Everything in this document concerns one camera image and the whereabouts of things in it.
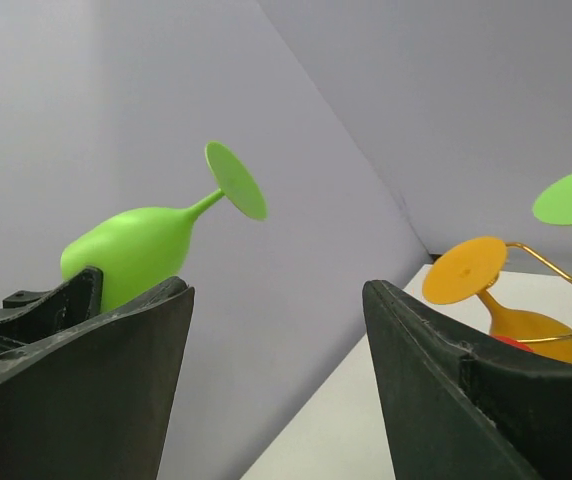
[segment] table surface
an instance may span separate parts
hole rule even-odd
[[[436,306],[421,294],[430,265],[404,289],[434,310],[488,332],[490,316],[477,297]],[[572,327],[572,286],[548,275],[502,272],[492,287],[503,305],[549,315]],[[362,337],[242,480],[392,480],[368,339]]]

